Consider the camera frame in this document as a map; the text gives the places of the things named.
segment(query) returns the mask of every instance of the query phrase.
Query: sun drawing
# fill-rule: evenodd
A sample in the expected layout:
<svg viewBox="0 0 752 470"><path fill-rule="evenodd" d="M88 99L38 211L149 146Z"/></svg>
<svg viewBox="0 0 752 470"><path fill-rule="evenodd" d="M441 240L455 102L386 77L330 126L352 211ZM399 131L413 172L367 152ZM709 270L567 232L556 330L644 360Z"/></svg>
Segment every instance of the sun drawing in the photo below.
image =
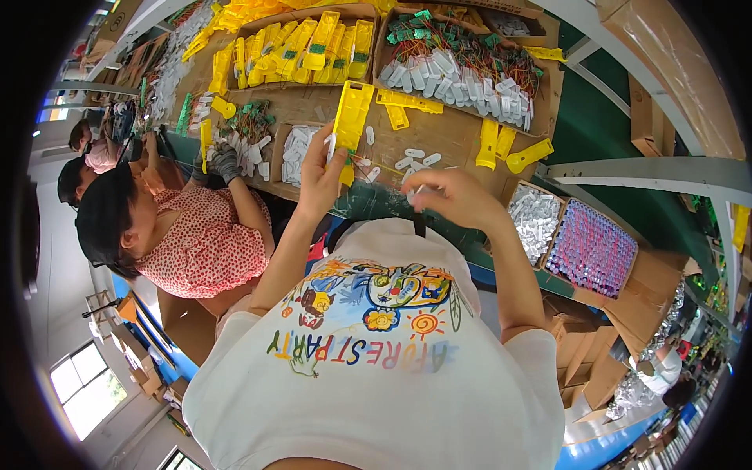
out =
<svg viewBox="0 0 752 470"><path fill-rule="evenodd" d="M429 335L433 332L437 332L438 334L443 335L444 330L439 329L438 327L440 325L445 325L446 323L443 320L438 319L438 316L443 314L445 311L446 310L438 312L435 317L431 314L424 314L422 310L418 311L419 315L415 318L408 315L408 320L411 320L410 327L415 332L410 336L410 339L415 339L416 336L420 335L420 340L423 341L426 335Z"/></svg>

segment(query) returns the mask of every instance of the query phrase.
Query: black cap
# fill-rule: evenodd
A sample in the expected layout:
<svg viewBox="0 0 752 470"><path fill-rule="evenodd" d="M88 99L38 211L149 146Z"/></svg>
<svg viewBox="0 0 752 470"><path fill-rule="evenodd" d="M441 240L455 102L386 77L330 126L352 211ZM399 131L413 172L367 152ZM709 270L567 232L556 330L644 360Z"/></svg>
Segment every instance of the black cap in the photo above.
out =
<svg viewBox="0 0 752 470"><path fill-rule="evenodd" d="M78 206L76 188L82 183L81 169L84 165L86 165L86 157L77 156L73 160L67 161L62 167L60 176L57 178L57 197L60 202L73 207Z"/></svg>
<svg viewBox="0 0 752 470"><path fill-rule="evenodd" d="M113 269L120 263L120 236L131 228L129 204L136 197L129 165L102 173L86 188L78 205L76 229L81 250L94 266Z"/></svg>

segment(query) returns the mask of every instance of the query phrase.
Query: ear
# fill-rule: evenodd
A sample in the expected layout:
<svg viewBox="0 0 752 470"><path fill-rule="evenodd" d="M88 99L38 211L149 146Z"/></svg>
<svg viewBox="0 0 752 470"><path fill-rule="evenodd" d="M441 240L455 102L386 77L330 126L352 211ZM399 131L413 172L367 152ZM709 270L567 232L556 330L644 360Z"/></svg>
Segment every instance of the ear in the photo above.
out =
<svg viewBox="0 0 752 470"><path fill-rule="evenodd" d="M133 248L138 243L138 232L128 229L120 236L120 246L126 250Z"/></svg>

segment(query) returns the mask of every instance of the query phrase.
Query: gray glove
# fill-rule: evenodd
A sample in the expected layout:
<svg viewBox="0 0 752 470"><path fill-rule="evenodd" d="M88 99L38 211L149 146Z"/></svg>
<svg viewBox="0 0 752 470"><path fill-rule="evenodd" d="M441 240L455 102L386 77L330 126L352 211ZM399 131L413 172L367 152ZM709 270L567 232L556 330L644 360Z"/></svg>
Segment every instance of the gray glove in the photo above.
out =
<svg viewBox="0 0 752 470"><path fill-rule="evenodd" d="M238 153L232 148L232 145L225 142L215 144L217 152L211 157L211 166L225 180L226 184L240 175L238 167Z"/></svg>

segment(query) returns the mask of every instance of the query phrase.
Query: pink shirt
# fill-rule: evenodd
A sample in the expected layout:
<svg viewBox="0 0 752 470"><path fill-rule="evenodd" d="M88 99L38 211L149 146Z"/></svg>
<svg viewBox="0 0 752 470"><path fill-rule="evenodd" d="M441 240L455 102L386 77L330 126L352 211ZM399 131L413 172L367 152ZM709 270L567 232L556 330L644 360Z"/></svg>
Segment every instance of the pink shirt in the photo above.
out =
<svg viewBox="0 0 752 470"><path fill-rule="evenodd" d="M250 192L266 221L264 201ZM183 299L210 299L261 275L269 260L256 229L242 226L229 190L196 186L154 196L159 214L180 211L160 243L135 264L157 286Z"/></svg>
<svg viewBox="0 0 752 470"><path fill-rule="evenodd" d="M92 149L86 154L86 166L96 174L102 174L117 166L117 154L120 153L120 145L115 145L115 155L110 155L107 149L107 139L100 138L92 141Z"/></svg>

